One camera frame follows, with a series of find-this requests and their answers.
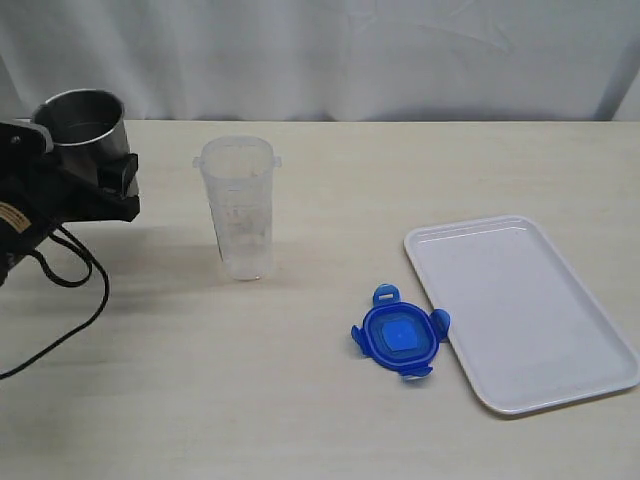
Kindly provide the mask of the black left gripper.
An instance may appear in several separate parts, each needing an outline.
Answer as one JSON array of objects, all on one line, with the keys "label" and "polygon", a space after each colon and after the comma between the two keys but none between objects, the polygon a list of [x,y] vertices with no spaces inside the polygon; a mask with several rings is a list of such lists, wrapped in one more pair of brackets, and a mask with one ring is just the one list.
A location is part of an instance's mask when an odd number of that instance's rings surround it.
[{"label": "black left gripper", "polygon": [[[40,157],[53,150],[49,131],[25,120],[1,121],[1,154]],[[92,182],[51,155],[1,165],[1,233],[44,234],[66,222],[131,222],[140,213],[138,155],[97,168]]]}]

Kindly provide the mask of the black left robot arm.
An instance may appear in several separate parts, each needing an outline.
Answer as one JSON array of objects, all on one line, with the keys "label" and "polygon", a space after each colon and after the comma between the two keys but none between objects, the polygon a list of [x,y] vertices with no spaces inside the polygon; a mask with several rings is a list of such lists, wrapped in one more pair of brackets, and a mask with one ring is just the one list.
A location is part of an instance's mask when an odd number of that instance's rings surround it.
[{"label": "black left robot arm", "polygon": [[46,239],[65,246],[93,271],[86,249],[54,235],[69,222],[131,222],[140,213],[136,174],[138,155],[125,151],[102,160],[85,159],[95,168],[88,179],[63,165],[49,131],[23,120],[1,122],[1,280],[25,257],[40,264],[45,276],[65,288],[88,279],[65,280],[53,272],[37,247]]}]

